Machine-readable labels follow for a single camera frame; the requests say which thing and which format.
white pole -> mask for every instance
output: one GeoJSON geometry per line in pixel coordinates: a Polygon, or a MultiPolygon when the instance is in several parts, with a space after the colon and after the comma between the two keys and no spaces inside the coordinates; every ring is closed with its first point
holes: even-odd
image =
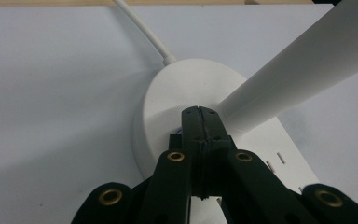
{"type": "Polygon", "coordinates": [[[358,72],[358,0],[344,0],[221,104],[228,127],[247,132],[358,72]]]}

white round base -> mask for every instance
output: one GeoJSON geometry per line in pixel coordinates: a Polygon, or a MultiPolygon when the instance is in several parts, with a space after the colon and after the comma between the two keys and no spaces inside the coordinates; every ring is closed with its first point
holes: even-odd
{"type": "Polygon", "coordinates": [[[202,105],[216,109],[245,78],[212,61],[189,59],[162,69],[150,84],[132,129],[132,149],[144,178],[168,149],[170,134],[181,127],[182,110],[202,105]]]}
{"type": "MultiPolygon", "coordinates": [[[[162,69],[136,111],[132,127],[132,150],[144,178],[153,174],[159,155],[168,149],[169,135],[180,129],[184,109],[205,106],[216,110],[225,122],[219,104],[244,81],[243,76],[221,63],[202,59],[183,60],[162,69]]],[[[226,129],[238,148],[256,153],[287,188],[300,192],[305,185],[318,181],[276,118],[246,134],[227,125],[226,129]]],[[[191,214],[193,223],[220,223],[218,219],[224,223],[215,200],[195,202],[206,207],[202,213],[191,214]]],[[[192,211],[197,210],[200,205],[192,205],[192,211]]]]}

white cord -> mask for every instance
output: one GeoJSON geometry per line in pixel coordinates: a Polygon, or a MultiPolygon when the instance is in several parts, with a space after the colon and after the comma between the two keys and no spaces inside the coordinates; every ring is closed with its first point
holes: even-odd
{"type": "Polygon", "coordinates": [[[167,47],[158,39],[158,37],[150,30],[149,27],[136,15],[136,13],[127,5],[123,0],[113,0],[115,4],[135,23],[138,28],[144,33],[144,35],[150,40],[154,47],[158,50],[161,56],[164,58],[164,65],[176,62],[175,56],[173,56],[167,47]]]}

brass threaded hole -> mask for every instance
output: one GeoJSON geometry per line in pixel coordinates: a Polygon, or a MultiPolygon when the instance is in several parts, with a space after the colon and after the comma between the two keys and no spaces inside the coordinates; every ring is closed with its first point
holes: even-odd
{"type": "Polygon", "coordinates": [[[235,158],[237,158],[237,160],[239,160],[239,161],[251,161],[252,160],[252,156],[246,152],[239,152],[239,153],[235,154],[235,158]]]}
{"type": "Polygon", "coordinates": [[[105,206],[109,206],[120,202],[122,197],[123,197],[123,192],[121,192],[121,190],[107,189],[100,194],[98,201],[105,206]]]}
{"type": "Polygon", "coordinates": [[[340,207],[344,202],[336,194],[325,189],[316,189],[315,196],[319,201],[330,207],[340,207]]]}
{"type": "Polygon", "coordinates": [[[182,161],[185,159],[185,155],[181,152],[171,152],[167,158],[170,161],[182,161]]]}

wooden board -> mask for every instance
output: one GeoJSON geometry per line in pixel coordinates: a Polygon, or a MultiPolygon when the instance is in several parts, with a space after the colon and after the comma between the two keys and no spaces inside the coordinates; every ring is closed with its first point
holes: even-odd
{"type": "MultiPolygon", "coordinates": [[[[313,4],[311,0],[128,0],[130,5],[243,5],[313,4]]],[[[0,7],[12,6],[112,6],[111,0],[0,0],[0,7]]]]}

